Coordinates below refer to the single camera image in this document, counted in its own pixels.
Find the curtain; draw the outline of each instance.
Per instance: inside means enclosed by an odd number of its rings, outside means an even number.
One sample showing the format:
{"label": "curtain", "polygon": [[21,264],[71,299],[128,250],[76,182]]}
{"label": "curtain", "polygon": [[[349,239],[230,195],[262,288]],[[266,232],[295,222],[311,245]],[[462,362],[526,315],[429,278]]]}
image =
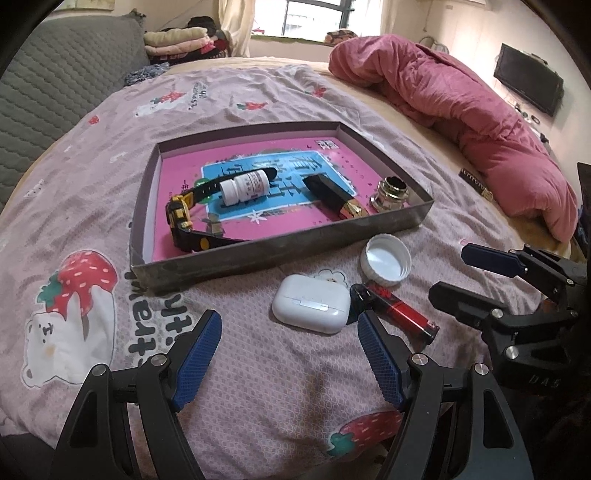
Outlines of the curtain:
{"label": "curtain", "polygon": [[360,37],[392,33],[400,0],[355,0],[349,29]]}
{"label": "curtain", "polygon": [[219,0],[221,29],[229,35],[232,57],[248,57],[255,21],[255,0]]}
{"label": "curtain", "polygon": [[398,11],[400,0],[383,0],[382,21],[380,22],[380,35],[392,33],[394,31],[394,21]]}

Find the television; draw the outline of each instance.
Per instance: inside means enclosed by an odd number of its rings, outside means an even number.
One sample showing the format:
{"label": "television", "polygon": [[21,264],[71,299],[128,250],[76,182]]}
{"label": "television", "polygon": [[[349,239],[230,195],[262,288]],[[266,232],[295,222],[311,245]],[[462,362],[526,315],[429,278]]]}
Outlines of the television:
{"label": "television", "polygon": [[564,93],[564,80],[542,59],[503,43],[495,78],[541,112],[556,114]]}

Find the bottle label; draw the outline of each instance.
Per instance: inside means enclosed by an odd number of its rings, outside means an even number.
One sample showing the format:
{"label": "bottle label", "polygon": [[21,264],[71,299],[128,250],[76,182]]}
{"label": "bottle label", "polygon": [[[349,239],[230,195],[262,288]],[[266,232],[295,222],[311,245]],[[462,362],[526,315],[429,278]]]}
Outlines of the bottle label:
{"label": "bottle label", "polygon": [[234,179],[241,202],[254,200],[269,193],[261,175],[265,175],[265,173],[263,171],[254,171]]}

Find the gray sofa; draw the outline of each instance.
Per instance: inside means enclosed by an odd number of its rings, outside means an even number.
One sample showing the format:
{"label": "gray sofa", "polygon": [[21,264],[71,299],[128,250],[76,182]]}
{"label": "gray sofa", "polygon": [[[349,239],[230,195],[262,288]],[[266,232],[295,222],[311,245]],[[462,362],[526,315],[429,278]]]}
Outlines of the gray sofa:
{"label": "gray sofa", "polygon": [[149,65],[143,15],[42,22],[0,78],[0,211],[31,164]]}

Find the bed sheet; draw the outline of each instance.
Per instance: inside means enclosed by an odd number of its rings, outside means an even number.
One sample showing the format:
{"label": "bed sheet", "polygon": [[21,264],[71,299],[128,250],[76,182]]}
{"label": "bed sheet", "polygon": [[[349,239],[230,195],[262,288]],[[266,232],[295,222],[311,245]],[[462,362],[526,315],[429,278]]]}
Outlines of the bed sheet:
{"label": "bed sheet", "polygon": [[[259,108],[241,108],[245,102]],[[433,158],[445,145],[434,154],[424,150],[309,66],[217,63],[162,76],[113,94],[83,118],[39,160],[0,216],[0,434],[31,432],[55,446],[91,365],[128,368],[166,352],[206,308],[222,315],[222,341],[196,400],[180,414],[206,478],[294,476],[351,458],[395,433],[400,415],[384,402],[355,325],[320,336],[281,325],[269,311],[289,274],[360,282],[363,242],[164,297],[143,290],[129,271],[129,222],[156,142],[235,125],[318,119],[356,128],[435,198],[423,224],[399,234],[413,255],[413,271],[397,289],[441,327],[426,349],[434,360],[466,367],[484,360],[486,347],[477,332],[430,306],[433,283],[496,297],[515,313],[539,304],[539,293],[523,281],[463,265],[466,242],[506,250],[521,241],[492,205]],[[131,419],[149,473],[134,408]]]}

